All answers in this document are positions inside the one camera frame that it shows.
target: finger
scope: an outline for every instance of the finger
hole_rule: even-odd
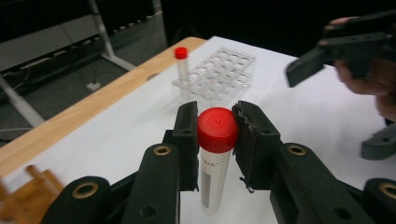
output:
[[[376,108],[382,117],[396,121],[396,104],[393,97],[389,95],[377,96]]]
[[[330,25],[336,25],[336,24],[342,24],[342,23],[346,23],[347,21],[349,21],[352,18],[356,18],[356,17],[345,17],[345,18],[338,18],[335,20],[330,21]]]
[[[396,89],[396,63],[381,58],[373,58],[371,63],[371,77],[376,81],[393,84],[391,88]]]
[[[336,60],[334,67],[337,70],[339,79],[354,93],[368,95],[386,95],[387,87],[379,82],[353,78],[352,72],[347,67],[347,61]]]

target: centrifuge tube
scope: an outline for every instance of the centrifuge tube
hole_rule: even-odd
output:
[[[201,204],[208,214],[219,210],[228,163],[237,137],[238,128],[231,110],[212,107],[198,117]]]
[[[180,80],[180,96],[181,103],[185,104],[189,101],[189,64],[188,64],[189,52],[184,47],[175,49],[175,58],[177,59],[177,71],[178,78]]]

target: screw hole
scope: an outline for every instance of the screw hole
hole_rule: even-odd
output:
[[[335,207],[333,211],[338,217],[342,219],[351,219],[350,213],[344,208]]]
[[[379,185],[379,188],[390,198],[396,199],[396,185],[391,183],[381,183]]]
[[[151,205],[146,206],[140,210],[140,216],[142,218],[151,218],[151,217],[155,217],[156,215],[157,215],[157,210],[155,209],[155,207]]]
[[[289,152],[297,156],[303,156],[306,154],[305,149],[301,147],[289,147]]]
[[[95,182],[86,182],[77,186],[72,194],[76,199],[85,199],[92,196],[98,188],[99,186]]]
[[[171,152],[170,147],[160,146],[154,148],[154,154],[157,156],[165,156]]]

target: test tube rack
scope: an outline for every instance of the test tube rack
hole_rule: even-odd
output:
[[[255,60],[244,52],[220,48],[190,71],[187,82],[178,79],[173,84],[203,109],[226,106],[250,86],[252,72],[248,70],[253,70]]]

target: white tube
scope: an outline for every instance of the white tube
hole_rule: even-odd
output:
[[[231,150],[212,153],[201,148],[201,204],[208,214],[219,210],[230,155]]]
[[[185,104],[190,101],[190,79],[189,79],[189,52],[186,48],[180,47],[175,49],[175,58],[177,59],[178,79],[180,80],[180,97],[181,103]]]

